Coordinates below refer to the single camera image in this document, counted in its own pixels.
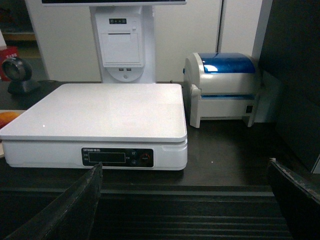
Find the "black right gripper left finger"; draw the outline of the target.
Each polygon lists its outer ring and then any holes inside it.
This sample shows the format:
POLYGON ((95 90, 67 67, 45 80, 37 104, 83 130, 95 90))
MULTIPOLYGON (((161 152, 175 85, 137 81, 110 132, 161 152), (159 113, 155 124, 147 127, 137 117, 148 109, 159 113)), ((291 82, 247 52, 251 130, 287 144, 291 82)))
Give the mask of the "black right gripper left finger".
POLYGON ((6 240, 88 240, 101 196, 103 165, 98 163, 6 240))

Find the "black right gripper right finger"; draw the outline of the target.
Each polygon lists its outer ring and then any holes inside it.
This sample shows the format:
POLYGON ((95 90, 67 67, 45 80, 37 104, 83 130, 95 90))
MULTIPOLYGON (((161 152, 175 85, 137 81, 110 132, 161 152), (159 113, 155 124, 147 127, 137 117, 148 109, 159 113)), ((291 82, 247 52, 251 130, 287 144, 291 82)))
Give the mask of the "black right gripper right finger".
POLYGON ((320 238, 320 189, 276 159, 269 160, 267 180, 295 240, 320 238))

